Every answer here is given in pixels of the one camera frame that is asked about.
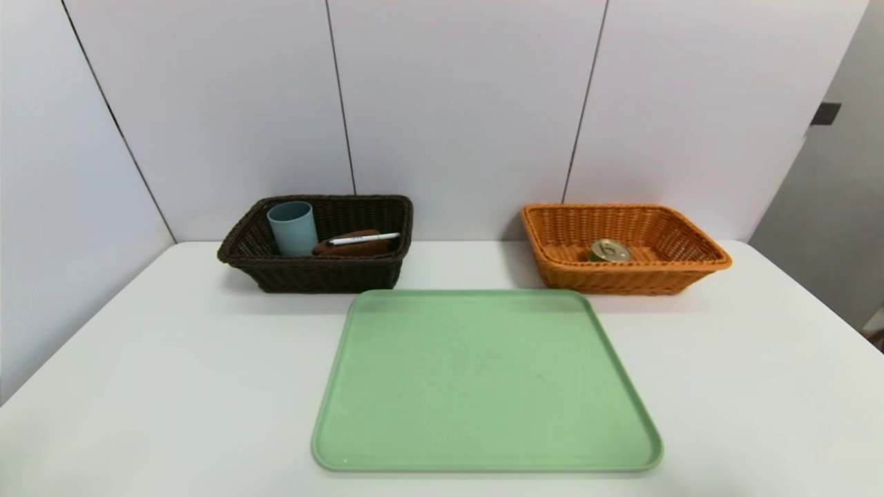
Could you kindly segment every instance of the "plastic tray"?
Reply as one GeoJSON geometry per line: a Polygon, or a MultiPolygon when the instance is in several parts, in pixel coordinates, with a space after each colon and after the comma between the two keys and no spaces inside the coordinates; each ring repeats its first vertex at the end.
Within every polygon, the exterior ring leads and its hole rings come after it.
{"type": "Polygon", "coordinates": [[[335,471],[636,471],[662,453],[569,290],[359,295],[313,435],[335,471]]]}

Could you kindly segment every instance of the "orange wicker basket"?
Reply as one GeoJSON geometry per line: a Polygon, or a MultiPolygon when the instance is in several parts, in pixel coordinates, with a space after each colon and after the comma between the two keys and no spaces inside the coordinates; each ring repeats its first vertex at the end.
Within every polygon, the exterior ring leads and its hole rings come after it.
{"type": "Polygon", "coordinates": [[[537,203],[522,209],[537,269],[551,288],[585,294],[670,295],[731,259],[676,210],[637,203],[537,203]],[[625,263],[591,262],[595,240],[617,240],[632,253],[625,263]]]}

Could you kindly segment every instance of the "white pen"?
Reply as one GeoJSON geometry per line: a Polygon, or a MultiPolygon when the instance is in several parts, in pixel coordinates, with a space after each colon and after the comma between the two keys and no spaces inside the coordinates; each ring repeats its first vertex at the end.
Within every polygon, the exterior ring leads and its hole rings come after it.
{"type": "Polygon", "coordinates": [[[360,243],[362,241],[374,241],[374,240],[390,240],[391,238],[399,238],[398,233],[384,233],[384,234],[367,234],[365,236],[354,236],[353,238],[338,238],[335,240],[329,240],[331,245],[347,245],[348,243],[360,243]]]}

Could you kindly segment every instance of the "brown pouch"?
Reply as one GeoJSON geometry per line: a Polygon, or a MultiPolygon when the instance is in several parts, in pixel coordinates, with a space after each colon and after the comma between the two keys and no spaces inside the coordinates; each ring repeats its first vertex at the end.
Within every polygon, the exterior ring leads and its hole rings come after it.
{"type": "Polygon", "coordinates": [[[343,257],[367,257],[380,256],[390,251],[389,240],[363,241],[360,243],[348,243],[347,245],[331,245],[329,240],[337,238],[350,238],[353,236],[366,236],[380,234],[378,230],[360,230],[352,233],[344,233],[333,236],[328,240],[320,241],[313,248],[314,256],[343,256],[343,257]]]}

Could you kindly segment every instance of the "can lid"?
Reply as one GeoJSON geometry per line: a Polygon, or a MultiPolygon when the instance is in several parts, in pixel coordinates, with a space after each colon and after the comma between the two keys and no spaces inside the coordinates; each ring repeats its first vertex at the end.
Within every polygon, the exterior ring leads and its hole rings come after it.
{"type": "Polygon", "coordinates": [[[600,262],[621,263],[632,260],[632,254],[622,243],[602,238],[592,243],[590,259],[600,262]]]}

